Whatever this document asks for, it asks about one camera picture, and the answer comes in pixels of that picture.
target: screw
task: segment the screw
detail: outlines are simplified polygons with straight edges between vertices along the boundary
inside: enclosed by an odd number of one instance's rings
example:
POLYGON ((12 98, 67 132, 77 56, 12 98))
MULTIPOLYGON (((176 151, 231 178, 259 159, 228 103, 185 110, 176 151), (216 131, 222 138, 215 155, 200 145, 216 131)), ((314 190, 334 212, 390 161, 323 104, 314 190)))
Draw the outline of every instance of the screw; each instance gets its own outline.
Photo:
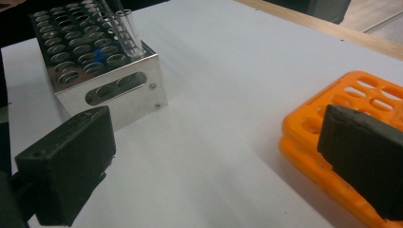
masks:
POLYGON ((149 86, 149 88, 150 88, 151 90, 155 89, 156 87, 157 87, 157 85, 155 85, 155 84, 150 84, 150 86, 149 86))

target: test tube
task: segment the test tube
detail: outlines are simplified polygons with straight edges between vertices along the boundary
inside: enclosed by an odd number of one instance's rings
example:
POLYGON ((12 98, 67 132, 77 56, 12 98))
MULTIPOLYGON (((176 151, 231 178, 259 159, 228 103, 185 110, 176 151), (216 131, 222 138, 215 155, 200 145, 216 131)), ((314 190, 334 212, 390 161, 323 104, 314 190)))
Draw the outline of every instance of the test tube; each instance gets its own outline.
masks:
POLYGON ((111 26, 116 38, 129 57, 144 55, 142 41, 134 27, 130 9, 124 9, 120 0, 99 0, 98 4, 105 11, 105 20, 111 26))

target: white table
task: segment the white table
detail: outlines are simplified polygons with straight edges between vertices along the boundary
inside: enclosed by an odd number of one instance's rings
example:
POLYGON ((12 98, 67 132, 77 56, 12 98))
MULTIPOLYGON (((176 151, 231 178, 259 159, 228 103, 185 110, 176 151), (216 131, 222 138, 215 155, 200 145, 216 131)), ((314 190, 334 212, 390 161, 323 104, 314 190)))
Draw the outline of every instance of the white table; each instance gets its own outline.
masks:
MULTIPOLYGON (((116 158, 73 227, 363 227, 280 155, 280 124, 351 70, 403 85, 402 62, 229 0, 134 17, 169 106, 115 133, 116 158)), ((67 116, 36 40, 2 52, 15 156, 67 116)))

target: metal test tube rack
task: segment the metal test tube rack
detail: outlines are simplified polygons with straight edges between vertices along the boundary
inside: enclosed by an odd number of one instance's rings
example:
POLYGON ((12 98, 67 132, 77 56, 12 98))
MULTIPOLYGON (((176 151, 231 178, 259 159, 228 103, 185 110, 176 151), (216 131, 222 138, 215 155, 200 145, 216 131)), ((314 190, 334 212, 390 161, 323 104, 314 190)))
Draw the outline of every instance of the metal test tube rack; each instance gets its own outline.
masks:
POLYGON ((131 11, 110 5, 85 0, 29 18, 53 91, 68 114, 108 105, 118 130, 167 99, 158 55, 134 32, 131 11))

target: rack hole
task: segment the rack hole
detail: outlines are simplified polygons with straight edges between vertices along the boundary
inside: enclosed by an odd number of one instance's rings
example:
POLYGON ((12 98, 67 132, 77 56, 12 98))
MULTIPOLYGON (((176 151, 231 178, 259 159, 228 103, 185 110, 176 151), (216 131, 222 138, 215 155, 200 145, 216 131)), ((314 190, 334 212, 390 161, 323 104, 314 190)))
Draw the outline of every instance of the rack hole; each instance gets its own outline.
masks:
POLYGON ((81 32, 80 32, 80 31, 72 31, 72 32, 69 32, 69 33, 65 36, 65 38, 68 39, 68 40, 71 40, 71 39, 78 38, 78 37, 80 37, 80 36, 81 36, 81 32))
POLYGON ((62 63, 63 61, 65 61, 70 55, 67 52, 62 52, 59 54, 54 55, 53 57, 51 57, 50 61, 53 64, 58 64, 58 63, 62 63))
POLYGON ((65 11, 57 11, 57 12, 54 12, 52 15, 53 15, 54 17, 57 17, 57 16, 60 16, 60 15, 65 14, 65 13, 66 13, 65 11))
POLYGON ((62 22, 62 21, 66 21, 67 19, 68 19, 68 16, 63 15, 63 16, 56 17, 54 20, 57 22, 62 22))
POLYGON ((78 46, 73 50, 73 53, 76 55, 82 55, 91 50, 91 46, 89 45, 83 45, 83 46, 78 46))
POLYGON ((49 16, 45 15, 45 16, 40 16, 40 17, 36 18, 35 21, 42 22, 42 21, 46 21, 47 19, 49 19, 49 16))
POLYGON ((71 9, 69 9, 68 11, 78 11, 78 10, 81 10, 81 8, 79 8, 79 7, 77 7, 77 8, 71 8, 71 9))
POLYGON ((68 4, 66 6, 66 8, 75 8, 75 7, 78 7, 78 6, 79 6, 78 3, 71 3, 71 4, 68 4))
POLYGON ((47 39, 55 37, 56 35, 57 35, 57 31, 50 31, 50 32, 45 33, 42 36, 42 39, 47 40, 47 39))
POLYGON ((44 22, 40 22, 40 23, 38 23, 38 28, 43 28, 43 27, 46 27, 46 26, 50 26, 50 21, 44 21, 44 22))
POLYGON ((112 41, 111 41, 110 39, 104 38, 104 39, 101 39, 101 40, 97 40, 97 41, 94 43, 94 46, 97 47, 97 48, 99 48, 99 47, 107 46, 107 45, 109 45, 110 43, 112 43, 112 41))
POLYGON ((66 26, 69 26, 71 24, 73 24, 72 21, 63 21, 63 22, 59 23, 59 26, 60 27, 66 27, 66 26))
POLYGON ((344 88, 344 91, 352 97, 363 98, 366 96, 364 92, 351 86, 344 88))
POLYGON ((391 111, 391 110, 393 110, 393 106, 391 106, 390 104, 387 104, 387 103, 385 103, 383 101, 380 101, 378 99, 372 99, 370 101, 370 104, 374 108, 376 108, 378 110, 381 110, 381 111, 391 111))
POLYGON ((98 88, 96 94, 98 97, 105 97, 107 95, 112 94, 112 92, 113 92, 113 87, 110 85, 105 85, 105 86, 98 88))
POLYGON ((59 7, 59 8, 53 8, 50 10, 50 12, 55 12, 55 11, 60 11, 63 10, 63 8, 59 7))
POLYGON ((87 9, 91 9, 91 8, 96 8, 97 5, 90 3, 90 4, 86 4, 84 7, 87 8, 87 9))
POLYGON ((351 101, 349 99, 347 99, 344 96, 340 96, 340 95, 335 95, 332 98, 332 103, 335 105, 341 105, 341 106, 346 106, 346 107, 353 106, 353 104, 351 103, 351 101))
POLYGON ((98 105, 130 90, 140 88, 146 81, 147 78, 143 72, 127 75, 120 80, 90 90, 86 94, 86 102, 89 105, 98 105))
POLYGON ((39 11, 39 12, 35 12, 35 13, 33 14, 33 16, 34 16, 34 17, 40 17, 40 16, 43 16, 43 15, 45 15, 45 14, 47 14, 46 11, 39 11))
POLYGON ((97 26, 91 26, 91 27, 85 28, 85 29, 84 29, 84 32, 94 32, 94 31, 97 31, 97 30, 99 30, 99 29, 100 29, 100 28, 97 27, 97 26))
POLYGON ((367 88, 375 88, 377 87, 377 82, 367 77, 359 77, 357 82, 367 88))
POLYGON ((403 100, 403 94, 394 88, 391 87, 385 87, 382 89, 382 94, 392 100, 397 100, 397 101, 401 101, 403 100))
POLYGON ((52 38, 45 42, 45 46, 51 47, 51 46, 60 44, 60 42, 62 42, 62 38, 59 38, 59 37, 52 38))
POLYGON ((92 25, 94 25, 94 21, 90 21, 90 20, 86 20, 86 21, 80 23, 81 27, 88 27, 88 26, 92 26, 92 25))
POLYGON ((84 13, 83 11, 75 11, 75 12, 73 12, 71 15, 78 17, 78 16, 83 16, 84 14, 85 14, 85 13, 84 13))
POLYGON ((108 46, 101 49, 101 53, 104 55, 111 55, 118 51, 118 47, 116 46, 108 46))
POLYGON ((326 112, 326 106, 319 106, 317 108, 317 115, 319 115, 321 118, 325 116, 325 112, 326 112))
POLYGON ((87 74, 97 74, 100 73, 104 68, 104 65, 101 63, 92 63, 84 67, 84 71, 87 74))
POLYGON ((88 19, 89 19, 89 16, 79 16, 76 18, 76 21, 81 22, 81 21, 85 21, 88 19))
POLYGON ((85 45, 85 44, 88 43, 88 42, 89 42, 88 39, 85 39, 85 38, 77 38, 77 39, 74 39, 74 40, 70 41, 68 44, 69 44, 71 47, 78 47, 78 46, 81 46, 81 45, 85 45))
POLYGON ((56 45, 48 49, 48 54, 56 54, 65 49, 64 45, 56 45))
POLYGON ((77 29, 76 26, 66 26, 66 27, 62 28, 62 32, 70 32, 70 31, 75 30, 75 29, 77 29))
POLYGON ((65 73, 64 75, 62 75, 59 79, 59 83, 60 84, 69 84, 74 82, 75 80, 78 79, 79 77, 79 73, 75 72, 75 71, 71 71, 69 73, 65 73))
POLYGON ((75 64, 73 62, 64 62, 64 63, 61 63, 58 66, 56 66, 54 68, 54 71, 63 72, 63 71, 66 71, 67 69, 72 68, 74 66, 75 66, 75 64))
POLYGON ((303 119, 301 125, 305 131, 311 134, 318 135, 320 133, 320 123, 316 119, 303 119))
POLYGON ((78 62, 80 64, 88 64, 89 62, 93 61, 96 57, 97 57, 96 54, 88 53, 88 54, 82 55, 80 58, 78 58, 78 62))
POLYGON ((103 38, 105 36, 105 34, 101 31, 97 31, 97 32, 93 32, 89 35, 89 38, 94 39, 94 40, 98 40, 100 38, 103 38))
POLYGON ((92 96, 91 95, 86 95, 86 103, 91 104, 92 103, 92 96))
POLYGON ((55 28, 54 26, 46 26, 46 27, 41 28, 39 31, 40 31, 41 33, 45 33, 45 32, 48 32, 48 31, 55 30, 55 29, 56 29, 56 28, 55 28))
POLYGON ((106 62, 109 65, 123 65, 127 61, 127 57, 123 54, 115 54, 107 58, 106 62))

